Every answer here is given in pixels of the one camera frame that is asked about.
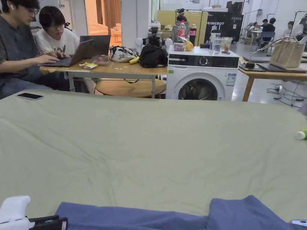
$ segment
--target patterned bag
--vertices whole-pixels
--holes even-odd
[[[132,51],[124,46],[111,46],[110,47],[110,57],[111,61],[115,62],[129,62],[130,60],[136,58],[138,53]]]

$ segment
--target laptop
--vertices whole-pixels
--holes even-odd
[[[80,42],[94,40],[93,45],[85,54],[86,58],[97,55],[109,55],[111,35],[80,36]]]
[[[82,59],[86,59],[86,53],[93,45],[93,40],[81,42],[72,57],[63,58],[55,63],[43,64],[42,66],[54,66],[54,67],[70,67]]]

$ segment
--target black smartphone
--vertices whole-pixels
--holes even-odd
[[[41,96],[41,95],[30,94],[30,93],[22,93],[22,94],[18,94],[17,96],[20,97],[20,98],[25,98],[25,99],[33,100],[33,101],[42,99],[44,97],[44,96]]]

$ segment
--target white washing machine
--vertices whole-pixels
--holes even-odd
[[[240,56],[212,54],[199,46],[193,52],[169,49],[167,99],[231,101]]]

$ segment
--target control panel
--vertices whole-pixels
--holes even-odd
[[[238,68],[239,57],[170,54],[169,65]]]

